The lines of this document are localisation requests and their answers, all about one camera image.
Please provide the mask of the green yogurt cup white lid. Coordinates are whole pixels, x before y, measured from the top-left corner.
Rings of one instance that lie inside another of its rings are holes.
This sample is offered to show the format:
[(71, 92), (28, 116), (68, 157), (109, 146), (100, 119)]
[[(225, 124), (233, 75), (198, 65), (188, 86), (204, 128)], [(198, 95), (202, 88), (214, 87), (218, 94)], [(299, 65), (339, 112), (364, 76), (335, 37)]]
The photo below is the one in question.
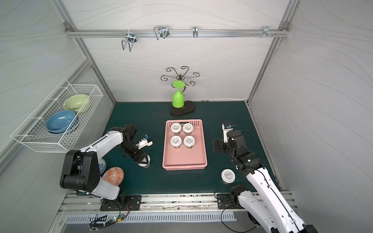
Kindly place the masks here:
[(195, 145), (195, 138), (193, 136), (186, 136), (183, 143), (187, 149), (191, 149)]

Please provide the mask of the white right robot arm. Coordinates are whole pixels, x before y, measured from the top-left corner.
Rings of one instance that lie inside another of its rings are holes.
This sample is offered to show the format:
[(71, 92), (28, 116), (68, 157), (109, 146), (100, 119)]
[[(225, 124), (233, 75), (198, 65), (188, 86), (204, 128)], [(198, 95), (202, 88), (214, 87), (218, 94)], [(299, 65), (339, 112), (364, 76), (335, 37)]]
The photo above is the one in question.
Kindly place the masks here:
[(307, 225), (292, 209), (276, 187), (268, 170), (258, 155), (247, 148), (240, 130), (223, 126), (223, 139), (216, 139), (214, 151), (227, 153), (236, 169), (242, 172), (255, 188), (263, 202), (243, 185), (231, 188), (230, 199), (233, 207), (241, 206), (256, 226), (267, 233), (315, 233), (315, 226)]

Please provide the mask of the pink plastic basket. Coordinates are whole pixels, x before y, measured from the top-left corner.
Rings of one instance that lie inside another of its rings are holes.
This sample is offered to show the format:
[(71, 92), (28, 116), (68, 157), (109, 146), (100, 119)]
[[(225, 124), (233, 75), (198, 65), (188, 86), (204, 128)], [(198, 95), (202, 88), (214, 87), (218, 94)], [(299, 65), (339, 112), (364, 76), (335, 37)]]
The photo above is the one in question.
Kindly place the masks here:
[[(188, 149), (181, 142), (179, 148), (171, 143), (174, 136), (172, 125), (179, 123), (181, 126), (190, 123), (193, 126), (191, 136), (195, 144)], [(167, 171), (172, 170), (203, 170), (207, 166), (207, 153), (204, 137), (203, 122), (200, 119), (168, 120), (165, 128), (165, 141), (162, 167)]]

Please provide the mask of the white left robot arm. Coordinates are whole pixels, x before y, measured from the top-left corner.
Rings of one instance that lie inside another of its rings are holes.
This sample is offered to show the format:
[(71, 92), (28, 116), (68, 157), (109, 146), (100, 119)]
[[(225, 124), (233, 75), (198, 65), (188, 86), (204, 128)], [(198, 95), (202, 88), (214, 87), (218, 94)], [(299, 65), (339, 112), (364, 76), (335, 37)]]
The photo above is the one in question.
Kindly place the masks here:
[(106, 200), (116, 200), (120, 194), (118, 185), (105, 181), (99, 171), (99, 160), (115, 147), (120, 147), (141, 167), (150, 164), (150, 156), (142, 149), (151, 146), (153, 140), (144, 135), (138, 143), (134, 143), (137, 129), (132, 124), (124, 127), (113, 127), (104, 136), (92, 144), (66, 153), (60, 187), (72, 191), (81, 191)]

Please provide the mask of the yogurt cup table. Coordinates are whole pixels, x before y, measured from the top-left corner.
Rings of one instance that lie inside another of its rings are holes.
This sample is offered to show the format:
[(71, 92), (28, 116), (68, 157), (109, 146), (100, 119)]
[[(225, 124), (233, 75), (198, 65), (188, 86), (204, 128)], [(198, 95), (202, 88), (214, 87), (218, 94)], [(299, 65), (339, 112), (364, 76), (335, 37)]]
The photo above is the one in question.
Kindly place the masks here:
[(183, 140), (180, 136), (173, 136), (170, 140), (171, 145), (175, 148), (178, 149), (181, 147)]
[(221, 172), (221, 179), (224, 184), (231, 184), (236, 180), (236, 175), (231, 169), (224, 169)]
[(150, 166), (151, 158), (149, 155), (144, 157), (141, 161), (138, 162), (138, 165), (143, 168), (148, 168)]

